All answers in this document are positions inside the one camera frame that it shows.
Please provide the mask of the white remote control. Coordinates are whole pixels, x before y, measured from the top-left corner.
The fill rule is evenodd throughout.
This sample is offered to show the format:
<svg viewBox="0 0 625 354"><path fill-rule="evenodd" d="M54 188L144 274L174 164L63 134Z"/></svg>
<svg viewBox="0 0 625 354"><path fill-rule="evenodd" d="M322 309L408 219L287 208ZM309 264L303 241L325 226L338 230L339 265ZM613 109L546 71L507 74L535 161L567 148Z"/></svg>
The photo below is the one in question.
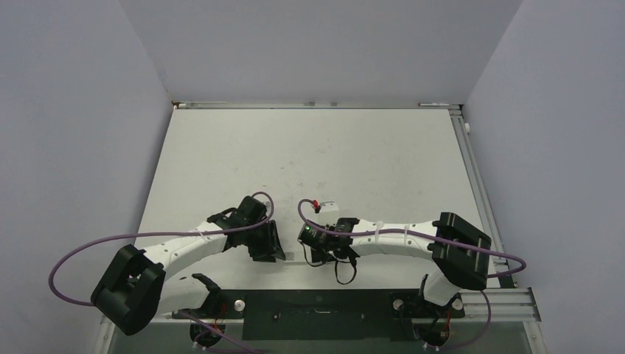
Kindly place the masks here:
<svg viewBox="0 0 625 354"><path fill-rule="evenodd" d="M309 259L310 257L304 256L304 252L302 250L300 251L286 251L284 253L285 255L285 262L286 263L292 263L292 264L296 264L296 265L307 265L307 261L306 259Z"/></svg>

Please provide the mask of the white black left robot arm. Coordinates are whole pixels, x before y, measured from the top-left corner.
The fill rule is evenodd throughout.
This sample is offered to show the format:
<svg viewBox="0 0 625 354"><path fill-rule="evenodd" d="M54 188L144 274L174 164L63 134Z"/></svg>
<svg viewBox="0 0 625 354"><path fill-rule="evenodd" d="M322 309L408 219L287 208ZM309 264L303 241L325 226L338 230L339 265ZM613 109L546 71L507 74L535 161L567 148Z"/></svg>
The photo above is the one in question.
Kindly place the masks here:
<svg viewBox="0 0 625 354"><path fill-rule="evenodd" d="M284 260L274 202L258 199L259 192L240 204L210 215L189 232L138 249L123 246L112 259L91 294L91 304L125 335L143 330L155 316L194 310L210 317L220 306L220 287L202 273L181 272L238 246L247 248L256 262Z"/></svg>

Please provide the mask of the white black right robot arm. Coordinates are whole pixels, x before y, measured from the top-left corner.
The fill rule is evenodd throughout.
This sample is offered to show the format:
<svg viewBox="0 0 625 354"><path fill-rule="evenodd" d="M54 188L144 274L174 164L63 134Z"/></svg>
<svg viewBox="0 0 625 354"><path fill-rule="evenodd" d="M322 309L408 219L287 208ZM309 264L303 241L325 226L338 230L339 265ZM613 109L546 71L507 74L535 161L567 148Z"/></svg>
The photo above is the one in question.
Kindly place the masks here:
<svg viewBox="0 0 625 354"><path fill-rule="evenodd" d="M339 218L321 226L306 223L298 241L323 256L356 265L373 254L430 260L437 269L426 274L417 294L417 308L434 316L461 290L487 287L490 236L452 212L424 223L385 223L362 218Z"/></svg>

